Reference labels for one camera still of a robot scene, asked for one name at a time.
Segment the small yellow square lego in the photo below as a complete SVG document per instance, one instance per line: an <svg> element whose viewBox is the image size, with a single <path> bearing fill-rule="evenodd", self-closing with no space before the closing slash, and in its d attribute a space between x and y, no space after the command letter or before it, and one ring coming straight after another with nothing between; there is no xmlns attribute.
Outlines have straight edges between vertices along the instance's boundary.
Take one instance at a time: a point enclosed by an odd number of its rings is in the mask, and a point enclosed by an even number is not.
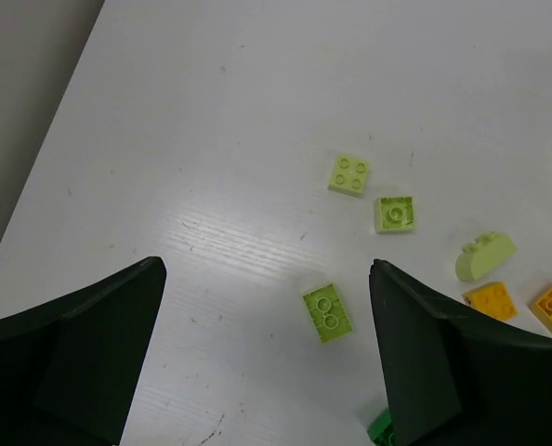
<svg viewBox="0 0 552 446"><path fill-rule="evenodd" d="M506 286L502 282L488 282L462 294L465 303L476 311L498 321L509 321L518 316Z"/></svg>

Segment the lime green rectangular lego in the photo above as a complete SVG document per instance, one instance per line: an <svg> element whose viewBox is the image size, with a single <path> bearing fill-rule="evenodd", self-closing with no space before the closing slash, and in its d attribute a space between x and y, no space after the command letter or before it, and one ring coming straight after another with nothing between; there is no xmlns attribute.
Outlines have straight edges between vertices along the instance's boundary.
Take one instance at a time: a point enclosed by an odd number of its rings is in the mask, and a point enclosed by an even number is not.
<svg viewBox="0 0 552 446"><path fill-rule="evenodd" d="M330 343L353 332L353 326L344 302L333 283L328 283L305 293L302 298L317 335L323 344Z"/></svg>

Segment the light green square lego upturned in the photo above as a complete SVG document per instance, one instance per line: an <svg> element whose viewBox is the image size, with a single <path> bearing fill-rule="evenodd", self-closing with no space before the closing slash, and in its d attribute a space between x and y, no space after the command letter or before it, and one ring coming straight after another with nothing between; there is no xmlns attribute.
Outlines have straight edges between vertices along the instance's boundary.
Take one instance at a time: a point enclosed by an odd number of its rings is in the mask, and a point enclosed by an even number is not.
<svg viewBox="0 0 552 446"><path fill-rule="evenodd" d="M412 196L378 197L374 203L375 232L411 232L416 229Z"/></svg>

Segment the light green square lego studs-up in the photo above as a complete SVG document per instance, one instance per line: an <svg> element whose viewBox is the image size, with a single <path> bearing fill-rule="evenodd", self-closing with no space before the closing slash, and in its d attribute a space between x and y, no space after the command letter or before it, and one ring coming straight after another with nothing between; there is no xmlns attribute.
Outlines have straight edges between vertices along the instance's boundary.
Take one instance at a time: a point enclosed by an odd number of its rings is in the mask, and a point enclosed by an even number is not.
<svg viewBox="0 0 552 446"><path fill-rule="evenodd" d="M340 154L336 157L328 190L361 197L367 182L370 164L362 159Z"/></svg>

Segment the light green curved lego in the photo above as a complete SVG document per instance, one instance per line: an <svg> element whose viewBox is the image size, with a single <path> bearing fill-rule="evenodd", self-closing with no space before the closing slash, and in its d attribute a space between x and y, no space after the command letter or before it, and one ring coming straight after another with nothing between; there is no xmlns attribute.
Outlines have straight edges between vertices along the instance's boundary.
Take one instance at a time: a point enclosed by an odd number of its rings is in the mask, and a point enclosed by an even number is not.
<svg viewBox="0 0 552 446"><path fill-rule="evenodd" d="M461 282L474 282L505 263L518 247L503 232L481 234L466 244L455 262L455 274Z"/></svg>

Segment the dark green lego brick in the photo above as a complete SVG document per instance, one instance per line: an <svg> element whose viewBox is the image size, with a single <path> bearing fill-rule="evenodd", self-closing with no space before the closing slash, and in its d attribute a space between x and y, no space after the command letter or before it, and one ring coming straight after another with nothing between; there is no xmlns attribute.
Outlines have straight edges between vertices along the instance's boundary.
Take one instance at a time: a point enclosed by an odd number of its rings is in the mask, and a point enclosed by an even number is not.
<svg viewBox="0 0 552 446"><path fill-rule="evenodd" d="M395 432L389 408L380 413L367 429L369 440L374 446L395 446Z"/></svg>

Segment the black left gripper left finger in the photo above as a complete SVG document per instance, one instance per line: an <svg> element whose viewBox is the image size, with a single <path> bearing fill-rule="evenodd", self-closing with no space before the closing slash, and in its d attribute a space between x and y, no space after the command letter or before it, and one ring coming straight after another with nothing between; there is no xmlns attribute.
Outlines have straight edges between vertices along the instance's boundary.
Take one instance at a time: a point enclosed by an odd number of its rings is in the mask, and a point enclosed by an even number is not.
<svg viewBox="0 0 552 446"><path fill-rule="evenodd" d="M161 306L146 257L0 319L0 445L117 445Z"/></svg>

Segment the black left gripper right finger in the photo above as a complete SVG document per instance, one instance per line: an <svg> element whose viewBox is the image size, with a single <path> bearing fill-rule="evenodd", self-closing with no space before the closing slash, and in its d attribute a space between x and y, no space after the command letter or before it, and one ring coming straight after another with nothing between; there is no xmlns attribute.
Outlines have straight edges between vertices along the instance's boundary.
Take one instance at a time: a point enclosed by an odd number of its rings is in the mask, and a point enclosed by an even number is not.
<svg viewBox="0 0 552 446"><path fill-rule="evenodd" d="M369 288L400 445L552 445L552 339L494 320L386 260Z"/></svg>

